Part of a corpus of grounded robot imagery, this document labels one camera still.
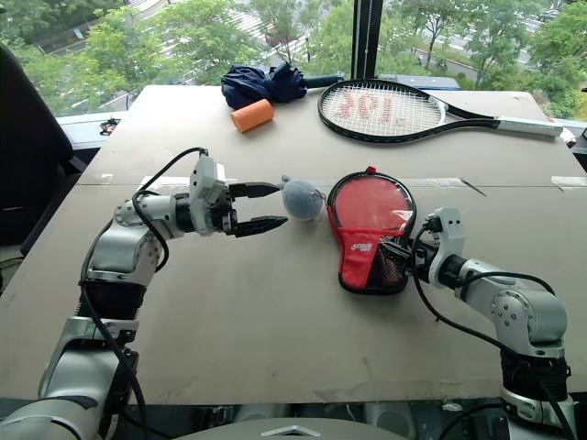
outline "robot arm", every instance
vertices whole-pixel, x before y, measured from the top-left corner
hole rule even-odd
[[[286,217],[239,223],[232,203],[238,197],[279,190],[268,183],[227,185],[224,167],[204,152],[190,178],[189,193],[139,191],[134,203],[128,199],[117,206],[84,262],[80,283],[87,296],[82,295],[76,315],[65,323],[39,385],[39,400],[1,422],[0,437],[94,440],[96,434],[103,435],[109,417],[126,405],[130,385],[105,345],[86,298],[135,369],[138,353],[125,345],[135,338],[138,308],[161,266],[165,241],[193,231],[204,237],[213,232],[244,237],[278,227]]]
[[[562,302],[554,293],[529,287],[491,264],[461,257],[465,235],[457,209],[437,209],[428,216],[426,228],[434,242],[415,243],[415,252],[423,260],[414,268],[415,276],[455,290],[461,301],[493,322],[497,340],[511,349],[501,354],[501,397],[510,415],[510,431],[519,430],[519,420],[561,427],[547,395],[537,385],[539,378],[576,435],[573,401],[566,388],[570,370],[564,358],[567,315]],[[477,280],[468,282],[472,277]]]

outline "orange cylinder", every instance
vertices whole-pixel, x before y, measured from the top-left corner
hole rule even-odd
[[[244,133],[264,122],[273,119],[273,107],[266,99],[261,99],[256,103],[242,107],[236,112],[230,114],[232,122],[239,132]]]

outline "cable connector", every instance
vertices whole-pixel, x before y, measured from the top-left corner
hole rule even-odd
[[[442,232],[442,222],[440,221],[440,217],[437,215],[428,217],[428,219],[424,222],[424,228],[426,231],[430,231],[432,233]]]

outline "brown cardboard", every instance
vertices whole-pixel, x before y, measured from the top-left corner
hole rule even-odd
[[[228,177],[278,182],[282,173],[311,181],[331,180],[375,165],[393,176],[462,178],[477,186],[549,186],[550,176],[583,175],[560,138],[495,130],[462,129],[406,144],[372,144],[342,137],[320,121],[319,90],[274,107],[274,119],[246,134],[230,120],[219,87],[145,88],[98,153],[80,184],[138,184],[177,153],[210,150]],[[472,112],[544,120],[529,93],[431,92]],[[189,175],[196,157],[168,174]]]
[[[271,171],[259,166],[257,178],[265,180]],[[63,323],[74,313],[83,256],[135,189],[77,186],[24,261],[0,299],[1,396],[35,397]],[[554,287],[569,316],[569,388],[585,391],[587,189],[483,188],[484,195],[461,186],[410,190],[416,226],[439,206],[458,207],[467,233],[465,257],[537,275]],[[278,193],[239,201],[237,208],[242,220],[285,214]],[[360,297],[338,286],[338,248],[325,214],[310,223],[290,220],[262,236],[191,234],[171,241],[170,250],[167,267],[149,287],[132,344],[140,353],[138,378],[148,403],[499,393],[496,349],[435,322],[411,282],[394,297]],[[493,335],[492,325],[448,289],[426,292],[447,316]]]

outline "navy blue umbrella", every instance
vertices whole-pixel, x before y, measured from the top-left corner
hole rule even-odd
[[[287,61],[277,67],[271,67],[268,72],[250,66],[235,64],[222,77],[222,94],[227,104],[238,110],[267,99],[274,103],[289,103],[301,98],[307,89],[326,87],[342,81],[338,75],[304,78],[297,69],[291,68]]]

